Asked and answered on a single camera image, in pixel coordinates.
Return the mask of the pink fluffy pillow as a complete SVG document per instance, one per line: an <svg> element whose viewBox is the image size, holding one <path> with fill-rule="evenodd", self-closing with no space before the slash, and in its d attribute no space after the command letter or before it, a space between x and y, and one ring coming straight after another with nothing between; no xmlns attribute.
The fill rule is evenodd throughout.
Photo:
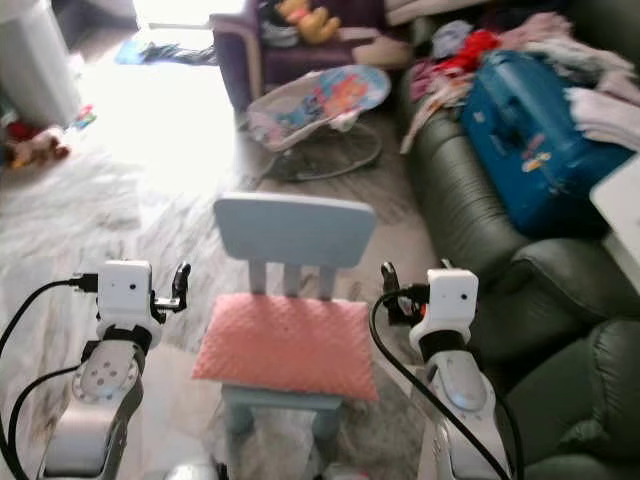
<svg viewBox="0 0 640 480"><path fill-rule="evenodd" d="M220 294L191 376L378 401L369 312L365 302Z"/></svg>

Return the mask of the dark green leather sofa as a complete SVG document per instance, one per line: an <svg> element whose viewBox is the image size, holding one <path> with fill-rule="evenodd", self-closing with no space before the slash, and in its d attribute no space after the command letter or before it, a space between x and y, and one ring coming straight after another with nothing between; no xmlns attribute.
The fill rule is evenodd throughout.
<svg viewBox="0 0 640 480"><path fill-rule="evenodd" d="M436 253L480 280L471 343L525 480L640 480L640 292L599 239L518 233L451 114L407 161Z"/></svg>

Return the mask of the white pillow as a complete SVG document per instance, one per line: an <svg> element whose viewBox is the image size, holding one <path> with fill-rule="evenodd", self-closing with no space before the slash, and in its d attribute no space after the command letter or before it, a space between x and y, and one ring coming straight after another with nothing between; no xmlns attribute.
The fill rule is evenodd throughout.
<svg viewBox="0 0 640 480"><path fill-rule="evenodd" d="M590 200L609 228L605 246L640 268L640 152L596 183Z"/></svg>

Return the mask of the light blue child chair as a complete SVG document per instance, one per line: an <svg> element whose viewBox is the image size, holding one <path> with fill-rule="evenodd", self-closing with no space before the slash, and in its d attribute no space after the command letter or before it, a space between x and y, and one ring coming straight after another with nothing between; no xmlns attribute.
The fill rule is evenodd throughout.
<svg viewBox="0 0 640 480"><path fill-rule="evenodd" d="M315 300L338 300L337 275L360 262L376 224L375 212L361 202L279 193L229 193L214 211L224 250L247 264L244 293ZM328 439L337 434L344 403L357 401L219 384L225 430L234 439L251 434L256 410L310 412L312 435Z"/></svg>

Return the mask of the blue hard suitcase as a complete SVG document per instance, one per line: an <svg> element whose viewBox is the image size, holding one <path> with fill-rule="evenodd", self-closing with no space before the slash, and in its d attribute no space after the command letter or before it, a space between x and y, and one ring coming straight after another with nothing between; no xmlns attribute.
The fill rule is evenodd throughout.
<svg viewBox="0 0 640 480"><path fill-rule="evenodd" d="M591 189L632 155L577 129L567 88L544 61L492 50L460 116L509 220L527 237L604 236Z"/></svg>

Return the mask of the colourful baby bouncer seat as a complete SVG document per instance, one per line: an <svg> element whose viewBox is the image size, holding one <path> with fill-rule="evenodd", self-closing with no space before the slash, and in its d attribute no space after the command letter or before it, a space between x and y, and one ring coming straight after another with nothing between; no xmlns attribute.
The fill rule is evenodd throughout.
<svg viewBox="0 0 640 480"><path fill-rule="evenodd" d="M316 70L253 100L243 123L270 154L271 177L288 182L342 177L378 163L384 142L360 116L378 108L389 93L390 78L379 68Z"/></svg>

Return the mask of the small colourful toy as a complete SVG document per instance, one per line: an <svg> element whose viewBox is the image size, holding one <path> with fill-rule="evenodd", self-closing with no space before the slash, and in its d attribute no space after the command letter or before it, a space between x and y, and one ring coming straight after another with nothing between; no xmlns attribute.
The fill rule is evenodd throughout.
<svg viewBox="0 0 640 480"><path fill-rule="evenodd" d="M95 106L92 104L84 105L83 108L79 110L76 119L70 123L69 129L70 131L83 131L83 129L95 123L97 118L99 118L99 115L96 113Z"/></svg>

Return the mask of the brown red plush toy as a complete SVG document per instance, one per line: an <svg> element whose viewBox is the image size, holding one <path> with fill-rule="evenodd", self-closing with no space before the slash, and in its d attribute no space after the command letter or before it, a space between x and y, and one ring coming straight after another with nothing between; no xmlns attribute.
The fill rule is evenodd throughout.
<svg viewBox="0 0 640 480"><path fill-rule="evenodd" d="M5 125L4 166L20 169L67 159L72 148L58 125L36 128L22 122Z"/></svg>

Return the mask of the red garment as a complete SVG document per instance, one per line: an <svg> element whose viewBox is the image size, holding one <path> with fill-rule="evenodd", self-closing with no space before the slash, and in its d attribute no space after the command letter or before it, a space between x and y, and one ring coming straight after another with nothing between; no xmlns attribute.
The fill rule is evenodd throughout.
<svg viewBox="0 0 640 480"><path fill-rule="evenodd" d="M499 49L502 45L500 37L494 35L488 29L476 29L463 40L460 50L452 58L440 61L433 70L434 73L444 76L462 76L462 74L474 73L485 52Z"/></svg>

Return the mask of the white folded towels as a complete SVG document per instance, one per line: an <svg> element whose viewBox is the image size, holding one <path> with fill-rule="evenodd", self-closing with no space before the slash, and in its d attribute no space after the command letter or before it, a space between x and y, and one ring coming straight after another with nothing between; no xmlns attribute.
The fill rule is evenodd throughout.
<svg viewBox="0 0 640 480"><path fill-rule="evenodd" d="M577 131L589 140L613 143L640 152L640 106L594 90L564 90Z"/></svg>

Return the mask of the beige cushion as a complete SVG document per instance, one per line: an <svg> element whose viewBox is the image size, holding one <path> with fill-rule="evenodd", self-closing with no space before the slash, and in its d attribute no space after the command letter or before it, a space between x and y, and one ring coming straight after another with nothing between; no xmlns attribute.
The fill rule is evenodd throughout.
<svg viewBox="0 0 640 480"><path fill-rule="evenodd" d="M355 64L385 70L403 70L413 61L413 47L407 42L379 36L369 44L353 47Z"/></svg>

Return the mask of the blue door mat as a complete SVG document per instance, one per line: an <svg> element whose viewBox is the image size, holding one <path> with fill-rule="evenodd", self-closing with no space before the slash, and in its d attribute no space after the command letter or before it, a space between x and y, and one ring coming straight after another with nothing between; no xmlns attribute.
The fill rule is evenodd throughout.
<svg viewBox="0 0 640 480"><path fill-rule="evenodd" d="M218 67L218 52L209 45L201 49L188 49L179 44L156 44L154 41L131 38L119 47L114 56L115 64L150 65L173 63L191 67Z"/></svg>

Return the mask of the grey blue garment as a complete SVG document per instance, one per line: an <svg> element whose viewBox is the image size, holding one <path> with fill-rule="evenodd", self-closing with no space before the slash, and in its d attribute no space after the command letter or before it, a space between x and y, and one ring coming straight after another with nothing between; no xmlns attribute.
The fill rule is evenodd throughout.
<svg viewBox="0 0 640 480"><path fill-rule="evenodd" d="M451 58L466 44L466 38L474 32L467 20L452 20L435 29L430 38L430 56L434 59Z"/></svg>

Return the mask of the pink clothes pile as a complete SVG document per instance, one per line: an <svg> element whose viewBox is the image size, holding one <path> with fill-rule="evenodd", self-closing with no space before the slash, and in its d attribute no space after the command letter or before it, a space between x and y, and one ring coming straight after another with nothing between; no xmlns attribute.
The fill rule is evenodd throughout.
<svg viewBox="0 0 640 480"><path fill-rule="evenodd" d="M499 49L522 50L527 44L547 40L554 37L571 37L573 24L571 20L554 12L532 14L521 26L509 29L499 35Z"/></svg>

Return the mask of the white air purifier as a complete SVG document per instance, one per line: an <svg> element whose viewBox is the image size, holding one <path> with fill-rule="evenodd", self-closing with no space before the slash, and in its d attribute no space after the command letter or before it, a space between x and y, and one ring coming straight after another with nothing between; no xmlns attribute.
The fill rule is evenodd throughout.
<svg viewBox="0 0 640 480"><path fill-rule="evenodd" d="M50 0L0 0L1 87L20 118L69 127L82 108Z"/></svg>

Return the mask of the yellow plush toy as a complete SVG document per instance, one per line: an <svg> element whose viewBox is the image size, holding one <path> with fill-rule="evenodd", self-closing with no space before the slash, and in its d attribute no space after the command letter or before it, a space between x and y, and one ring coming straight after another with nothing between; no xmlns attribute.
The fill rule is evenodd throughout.
<svg viewBox="0 0 640 480"><path fill-rule="evenodd" d="M278 0L274 10L288 26L297 29L298 36L307 45L326 44L334 40L342 27L340 18L325 6L312 6L310 0Z"/></svg>

